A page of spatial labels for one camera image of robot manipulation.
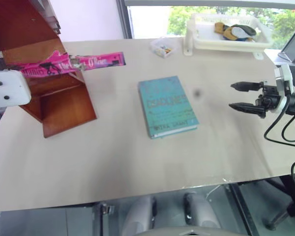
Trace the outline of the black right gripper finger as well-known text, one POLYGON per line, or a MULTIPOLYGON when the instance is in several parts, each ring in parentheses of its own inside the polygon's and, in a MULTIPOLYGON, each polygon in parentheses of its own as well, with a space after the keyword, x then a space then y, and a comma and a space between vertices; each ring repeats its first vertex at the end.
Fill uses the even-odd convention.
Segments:
POLYGON ((254 82, 237 82, 231 84, 231 87, 237 91, 248 92, 248 91, 258 91, 263 88, 264 83, 254 83, 254 82))
POLYGON ((232 103, 229 104, 231 108, 233 108, 236 111, 248 113, 248 114, 255 114, 259 117, 265 116, 265 108, 263 106, 256 106, 251 103, 232 103))

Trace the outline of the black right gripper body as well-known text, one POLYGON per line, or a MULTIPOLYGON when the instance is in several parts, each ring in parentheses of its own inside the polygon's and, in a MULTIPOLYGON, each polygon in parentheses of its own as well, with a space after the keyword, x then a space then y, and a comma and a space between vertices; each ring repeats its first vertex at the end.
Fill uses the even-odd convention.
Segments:
POLYGON ((262 89, 262 94, 260 94, 255 101, 255 105, 259 109, 257 115, 266 116, 266 112, 277 108, 281 96, 275 86, 269 86, 264 82, 260 82, 259 87, 262 89))

